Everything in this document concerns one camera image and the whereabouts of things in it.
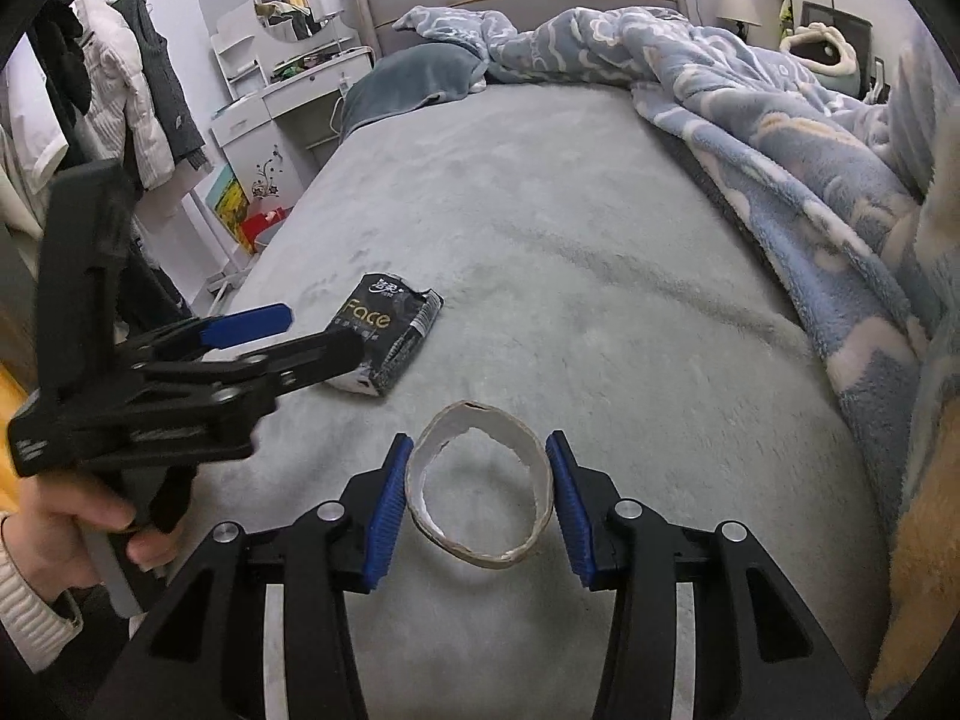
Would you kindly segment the left hand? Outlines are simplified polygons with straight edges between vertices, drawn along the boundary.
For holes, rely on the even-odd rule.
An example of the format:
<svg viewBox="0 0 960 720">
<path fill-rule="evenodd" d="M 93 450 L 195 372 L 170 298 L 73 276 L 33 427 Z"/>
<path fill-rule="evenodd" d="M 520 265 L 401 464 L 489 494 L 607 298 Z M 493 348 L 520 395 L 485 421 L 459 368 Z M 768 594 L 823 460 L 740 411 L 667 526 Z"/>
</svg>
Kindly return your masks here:
<svg viewBox="0 0 960 720">
<path fill-rule="evenodd" d="M 14 567 L 47 603 L 73 589 L 101 583 L 83 532 L 125 532 L 137 515 L 132 502 L 93 476 L 48 472 L 21 479 L 18 511 L 2 525 Z"/>
</svg>

